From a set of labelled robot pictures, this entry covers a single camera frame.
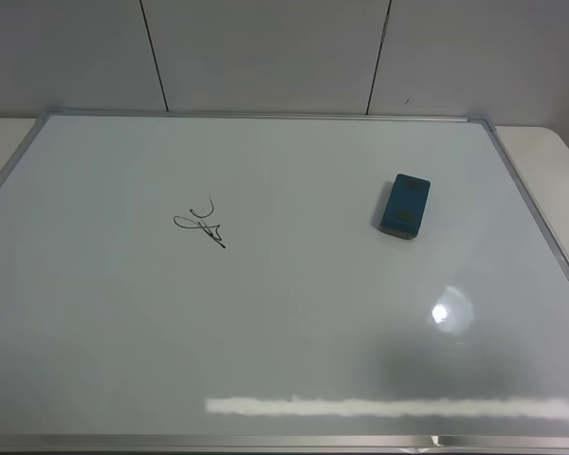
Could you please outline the white whiteboard with aluminium frame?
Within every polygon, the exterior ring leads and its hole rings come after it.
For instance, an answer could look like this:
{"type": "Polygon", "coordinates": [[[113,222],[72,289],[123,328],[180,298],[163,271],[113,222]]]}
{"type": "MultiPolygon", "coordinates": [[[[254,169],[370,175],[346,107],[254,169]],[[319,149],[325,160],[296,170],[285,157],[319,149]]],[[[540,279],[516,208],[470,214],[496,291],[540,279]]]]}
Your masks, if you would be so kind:
{"type": "Polygon", "coordinates": [[[569,454],[569,260],[464,118],[40,117],[0,171],[0,452],[569,454]],[[414,240],[371,224],[431,182],[414,240]],[[209,210],[227,246],[175,215],[209,210]]]}

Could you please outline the blue board eraser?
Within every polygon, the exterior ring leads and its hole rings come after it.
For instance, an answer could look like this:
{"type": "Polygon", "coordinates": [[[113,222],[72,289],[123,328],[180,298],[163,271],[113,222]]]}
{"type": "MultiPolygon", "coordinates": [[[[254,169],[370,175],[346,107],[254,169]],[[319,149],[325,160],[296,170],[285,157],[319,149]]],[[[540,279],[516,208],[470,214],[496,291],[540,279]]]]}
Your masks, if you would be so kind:
{"type": "Polygon", "coordinates": [[[421,228],[430,189],[430,181],[399,173],[384,184],[372,226],[396,238],[414,240],[421,228]]]}

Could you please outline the black marker scribble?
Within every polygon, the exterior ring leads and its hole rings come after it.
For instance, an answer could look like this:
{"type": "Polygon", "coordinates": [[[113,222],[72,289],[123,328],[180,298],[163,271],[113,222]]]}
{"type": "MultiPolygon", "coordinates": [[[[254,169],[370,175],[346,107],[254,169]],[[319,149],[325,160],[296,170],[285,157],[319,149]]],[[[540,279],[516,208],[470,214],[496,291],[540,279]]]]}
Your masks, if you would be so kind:
{"type": "Polygon", "coordinates": [[[226,249],[227,246],[224,242],[223,236],[221,235],[222,225],[220,223],[214,223],[211,221],[211,217],[214,214],[215,205],[211,197],[209,197],[209,201],[209,210],[199,212],[195,209],[189,209],[189,214],[186,216],[175,215],[173,217],[174,225],[178,228],[186,230],[200,230],[221,248],[226,249]]]}

